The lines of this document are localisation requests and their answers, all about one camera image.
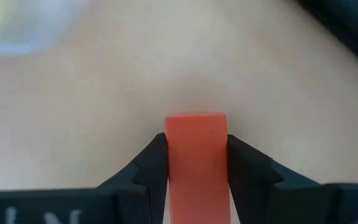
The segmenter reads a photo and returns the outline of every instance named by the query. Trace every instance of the black object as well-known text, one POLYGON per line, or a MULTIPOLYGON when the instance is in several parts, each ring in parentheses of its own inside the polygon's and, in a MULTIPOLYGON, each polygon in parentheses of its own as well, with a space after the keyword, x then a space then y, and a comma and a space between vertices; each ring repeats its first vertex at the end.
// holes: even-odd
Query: black object
MULTIPOLYGON (((358 185, 320 185, 227 137, 229 185, 241 223, 345 224, 358 219, 358 185)), ((0 192, 0 224, 161 224, 164 134, 95 189, 0 192)))
POLYGON ((358 56, 358 0, 298 0, 358 56))

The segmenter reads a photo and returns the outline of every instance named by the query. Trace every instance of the white tabletop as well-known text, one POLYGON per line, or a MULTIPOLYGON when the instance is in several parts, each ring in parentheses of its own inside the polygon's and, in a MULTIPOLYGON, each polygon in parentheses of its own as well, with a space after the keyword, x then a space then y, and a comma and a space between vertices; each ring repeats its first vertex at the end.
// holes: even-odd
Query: white tabletop
POLYGON ((56 47, 0 58, 0 189, 97 186, 194 111, 358 181, 358 59, 295 2, 94 0, 56 47))

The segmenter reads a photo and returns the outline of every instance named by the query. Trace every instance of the beige surface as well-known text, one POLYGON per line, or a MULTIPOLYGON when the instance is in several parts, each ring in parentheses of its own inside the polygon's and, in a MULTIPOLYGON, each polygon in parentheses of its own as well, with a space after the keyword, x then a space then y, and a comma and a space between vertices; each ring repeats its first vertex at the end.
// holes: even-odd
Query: beige surface
POLYGON ((0 189, 89 187, 163 131, 229 132, 322 182, 358 181, 358 60, 286 0, 94 0, 54 49, 0 58, 0 189))

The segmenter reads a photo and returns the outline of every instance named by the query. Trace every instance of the orange rectangular piece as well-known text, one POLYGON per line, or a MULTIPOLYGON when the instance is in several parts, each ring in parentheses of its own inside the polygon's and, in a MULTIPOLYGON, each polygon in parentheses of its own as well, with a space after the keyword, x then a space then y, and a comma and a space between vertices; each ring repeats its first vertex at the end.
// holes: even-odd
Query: orange rectangular piece
POLYGON ((221 113, 165 120, 173 224, 230 224, 227 127, 221 113))

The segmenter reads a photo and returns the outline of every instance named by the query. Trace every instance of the blurry background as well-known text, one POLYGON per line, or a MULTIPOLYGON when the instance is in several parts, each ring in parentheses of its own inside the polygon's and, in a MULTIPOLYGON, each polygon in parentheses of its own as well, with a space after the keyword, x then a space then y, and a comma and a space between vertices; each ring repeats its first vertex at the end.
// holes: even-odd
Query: blurry background
POLYGON ((358 59, 295 2, 94 0, 54 48, 0 57, 0 189, 97 186, 194 111, 358 181, 358 59))

